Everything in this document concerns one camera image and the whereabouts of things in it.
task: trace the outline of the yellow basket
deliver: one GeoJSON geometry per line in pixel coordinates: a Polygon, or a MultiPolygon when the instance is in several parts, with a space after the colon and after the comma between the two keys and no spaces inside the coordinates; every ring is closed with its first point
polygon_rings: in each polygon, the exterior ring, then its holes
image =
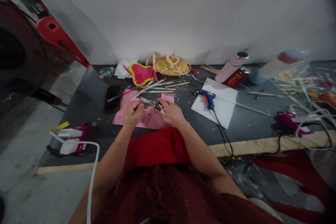
{"type": "MultiPolygon", "coordinates": [[[[178,57],[171,57],[173,55],[168,55],[172,63],[175,63],[178,60],[178,57]]],[[[171,64],[167,61],[167,56],[160,57],[156,61],[156,70],[163,74],[169,76],[181,76],[190,72],[191,65],[185,59],[180,58],[180,61],[171,66],[171,64]]]]}

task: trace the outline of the gray table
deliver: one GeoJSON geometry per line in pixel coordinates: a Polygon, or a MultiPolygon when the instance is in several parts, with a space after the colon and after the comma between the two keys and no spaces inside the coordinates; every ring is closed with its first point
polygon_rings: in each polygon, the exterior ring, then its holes
{"type": "MultiPolygon", "coordinates": [[[[316,67],[333,68],[336,69],[336,61],[328,62],[315,62],[312,65],[316,67]]],[[[60,122],[68,121],[70,127],[82,125],[84,123],[97,122],[96,127],[91,127],[90,141],[95,141],[100,145],[99,160],[103,157],[107,149],[110,147],[115,137],[119,133],[122,126],[113,125],[115,113],[106,114],[103,112],[104,95],[105,90],[109,85],[121,85],[122,89],[126,88],[132,80],[131,79],[117,79],[116,77],[100,79],[98,70],[102,65],[89,66],[83,76],[81,83],[79,84],[71,102],[64,113],[64,116],[60,122]]],[[[214,79],[214,75],[199,68],[199,66],[192,66],[193,69],[199,72],[198,77],[200,80],[205,80],[207,77],[214,79]]],[[[222,65],[215,65],[217,69],[221,69],[222,65]]],[[[253,70],[260,68],[259,65],[250,65],[253,70]]],[[[203,116],[192,111],[190,108],[195,100],[194,89],[198,88],[196,83],[188,76],[182,77],[169,77],[158,75],[158,78],[162,77],[170,79],[178,79],[179,82],[191,81],[188,85],[179,86],[178,91],[175,91],[179,100],[175,103],[180,106],[185,118],[190,122],[195,131],[206,142],[207,145],[222,144],[223,139],[220,135],[217,124],[209,121],[203,116]]],[[[259,100],[255,100],[254,95],[247,94],[249,91],[260,91],[262,88],[266,88],[267,93],[282,94],[281,91],[271,82],[267,82],[262,85],[253,85],[249,81],[245,81],[244,84],[248,86],[245,89],[242,86],[235,87],[238,90],[237,102],[251,106],[261,111],[269,111],[272,117],[268,117],[253,111],[249,111],[235,106],[234,113],[229,125],[229,129],[226,130],[226,134],[231,142],[247,141],[254,139],[262,139],[274,137],[277,135],[275,120],[277,111],[284,111],[285,106],[293,104],[293,101],[289,98],[274,98],[262,96],[259,100]]],[[[146,94],[146,98],[157,98],[160,94],[146,94]]],[[[327,123],[327,127],[332,129],[331,125],[327,123]]],[[[318,126],[311,126],[314,131],[320,131],[322,128],[318,126]]],[[[135,128],[132,137],[138,137],[144,134],[148,134],[155,130],[145,128],[135,128]]],[[[50,147],[60,149],[61,143],[52,138],[50,141],[50,147]]],[[[88,146],[84,153],[78,156],[65,156],[62,158],[51,155],[49,151],[46,151],[38,166],[39,167],[52,167],[52,166],[69,166],[69,165],[81,165],[85,163],[93,163],[95,160],[96,148],[94,146],[88,146]]]]}

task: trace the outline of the hot glue gun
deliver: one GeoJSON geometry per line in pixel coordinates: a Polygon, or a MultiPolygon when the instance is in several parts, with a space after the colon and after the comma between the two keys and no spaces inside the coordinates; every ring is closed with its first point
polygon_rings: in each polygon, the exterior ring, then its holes
{"type": "Polygon", "coordinates": [[[208,91],[205,91],[203,89],[195,89],[195,95],[203,95],[204,96],[204,100],[208,102],[208,109],[209,110],[214,110],[215,105],[214,105],[214,99],[216,97],[215,94],[210,93],[208,91]]]}

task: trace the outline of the plastic bottle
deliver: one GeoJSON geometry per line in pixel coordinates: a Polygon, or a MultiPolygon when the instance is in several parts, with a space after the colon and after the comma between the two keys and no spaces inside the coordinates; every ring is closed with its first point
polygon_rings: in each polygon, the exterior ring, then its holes
{"type": "Polygon", "coordinates": [[[305,51],[286,50],[257,72],[250,74],[249,80],[257,85],[262,84],[283,71],[294,67],[306,55],[307,52],[305,51]]]}
{"type": "Polygon", "coordinates": [[[215,80],[223,83],[226,81],[237,69],[239,69],[249,59],[246,52],[236,52],[230,57],[229,61],[223,66],[222,70],[216,75],[215,80]]]}

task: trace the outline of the hand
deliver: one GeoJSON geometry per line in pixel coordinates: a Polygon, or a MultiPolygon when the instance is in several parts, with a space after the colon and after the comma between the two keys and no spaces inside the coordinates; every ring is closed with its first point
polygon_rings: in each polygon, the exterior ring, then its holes
{"type": "Polygon", "coordinates": [[[179,106],[172,103],[171,101],[163,100],[161,98],[158,98],[157,100],[159,102],[161,102],[162,106],[164,107],[164,109],[167,113],[166,115],[162,115],[163,120],[166,123],[169,123],[170,125],[173,125],[176,128],[178,128],[179,126],[187,123],[187,121],[185,120],[185,118],[182,114],[182,110],[180,109],[179,106]]]}
{"type": "Polygon", "coordinates": [[[144,108],[145,105],[141,101],[133,101],[124,108],[124,125],[135,128],[135,126],[139,123],[140,115],[144,108]]]}

